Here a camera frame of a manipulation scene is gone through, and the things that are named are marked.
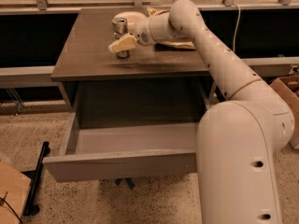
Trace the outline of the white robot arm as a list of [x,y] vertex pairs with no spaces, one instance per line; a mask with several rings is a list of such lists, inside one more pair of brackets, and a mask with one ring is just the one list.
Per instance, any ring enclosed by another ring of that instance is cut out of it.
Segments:
[[274,154],[292,139],[288,104],[206,26],[196,4],[177,0],[122,35],[113,53],[190,40],[224,97],[201,118],[196,162],[203,224],[283,224]]

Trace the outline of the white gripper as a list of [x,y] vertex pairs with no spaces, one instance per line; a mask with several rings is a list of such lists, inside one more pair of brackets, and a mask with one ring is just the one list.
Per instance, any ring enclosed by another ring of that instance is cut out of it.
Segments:
[[112,53],[118,53],[125,50],[134,49],[137,42],[142,46],[155,45],[156,41],[153,39],[150,32],[150,18],[135,22],[131,26],[131,34],[125,34],[119,39],[115,40],[108,46]]

